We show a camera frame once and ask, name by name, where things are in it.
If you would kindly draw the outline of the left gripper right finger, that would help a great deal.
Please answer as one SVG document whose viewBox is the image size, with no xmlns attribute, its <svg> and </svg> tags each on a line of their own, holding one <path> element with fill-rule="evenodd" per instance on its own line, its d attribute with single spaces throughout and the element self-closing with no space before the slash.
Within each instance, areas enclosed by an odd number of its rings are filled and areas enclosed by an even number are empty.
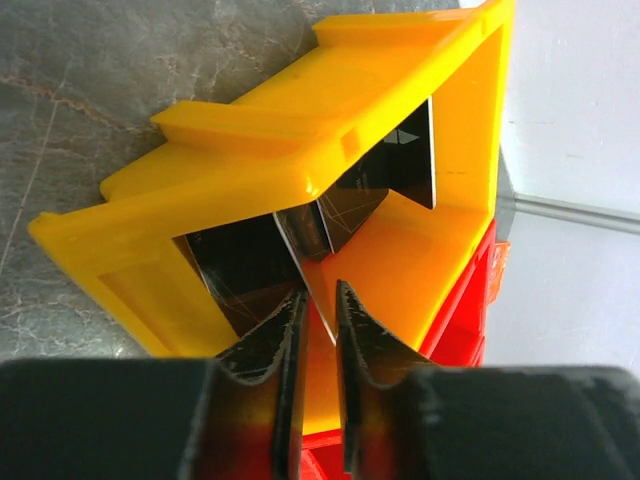
<svg viewBox="0 0 640 480">
<path fill-rule="evenodd" d="M 437 365 L 336 285 L 354 479 L 635 479 L 639 382 L 610 366 Z"/>
</svg>

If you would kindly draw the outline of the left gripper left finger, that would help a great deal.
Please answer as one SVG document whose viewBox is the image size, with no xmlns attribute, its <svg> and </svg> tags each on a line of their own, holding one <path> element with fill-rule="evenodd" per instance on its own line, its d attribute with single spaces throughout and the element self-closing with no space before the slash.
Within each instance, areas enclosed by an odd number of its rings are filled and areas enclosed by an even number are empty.
<svg viewBox="0 0 640 480">
<path fill-rule="evenodd" d="M 295 479 L 308 296 L 194 359 L 1 365 L 5 479 Z"/>
</svg>

